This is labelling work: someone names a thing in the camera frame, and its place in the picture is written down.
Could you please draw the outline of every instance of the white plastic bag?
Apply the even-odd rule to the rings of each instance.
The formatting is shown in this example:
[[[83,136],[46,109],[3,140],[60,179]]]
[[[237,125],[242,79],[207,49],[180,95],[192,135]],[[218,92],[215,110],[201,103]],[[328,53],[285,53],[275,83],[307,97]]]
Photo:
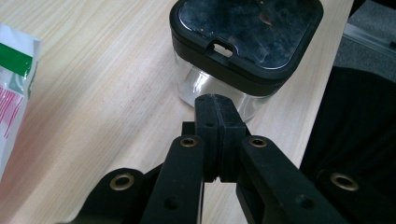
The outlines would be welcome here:
[[[0,23],[0,180],[21,126],[40,40]]]

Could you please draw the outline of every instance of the brass grommet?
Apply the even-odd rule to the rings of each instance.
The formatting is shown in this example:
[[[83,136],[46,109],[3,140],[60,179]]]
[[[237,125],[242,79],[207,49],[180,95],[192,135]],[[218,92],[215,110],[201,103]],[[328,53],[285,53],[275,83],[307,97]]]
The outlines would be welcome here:
[[[180,140],[180,144],[183,147],[195,147],[198,144],[198,140],[196,140],[195,138],[191,138],[191,137],[185,137]]]
[[[249,143],[254,147],[266,147],[267,146],[267,141],[265,141],[265,139],[262,139],[259,137],[250,138]]]
[[[356,191],[359,189],[359,184],[351,177],[343,174],[333,173],[330,180],[340,189],[348,191]]]
[[[114,190],[126,190],[134,184],[134,176],[128,173],[116,175],[110,181],[110,187]]]

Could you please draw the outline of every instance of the light wood surface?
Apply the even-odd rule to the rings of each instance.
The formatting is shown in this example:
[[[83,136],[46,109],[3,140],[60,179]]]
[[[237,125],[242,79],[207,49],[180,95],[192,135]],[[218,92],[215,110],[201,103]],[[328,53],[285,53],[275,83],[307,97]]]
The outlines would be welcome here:
[[[0,223],[72,220],[106,173],[163,162],[193,109],[177,96],[175,0],[1,0],[0,22],[43,40],[20,135],[0,184]],[[303,60],[248,122],[297,166],[352,0],[322,0]],[[233,184],[206,184],[204,223],[244,223]]]

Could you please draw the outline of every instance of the gray carpet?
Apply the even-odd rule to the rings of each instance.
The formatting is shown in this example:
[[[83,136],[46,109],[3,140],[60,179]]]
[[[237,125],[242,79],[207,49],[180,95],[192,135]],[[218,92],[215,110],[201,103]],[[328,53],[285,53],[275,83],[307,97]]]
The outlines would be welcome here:
[[[396,10],[392,8],[368,0],[349,18],[348,23],[376,37],[396,42]],[[341,40],[334,65],[373,72],[396,82],[396,58],[345,37]]]

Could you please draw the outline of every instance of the black lid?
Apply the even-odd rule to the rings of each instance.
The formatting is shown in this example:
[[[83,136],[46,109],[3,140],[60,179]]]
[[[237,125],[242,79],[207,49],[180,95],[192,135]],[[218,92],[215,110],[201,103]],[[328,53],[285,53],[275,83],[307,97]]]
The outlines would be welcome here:
[[[322,14],[319,0],[179,0],[170,24],[181,58],[240,91],[264,96],[297,68]]]

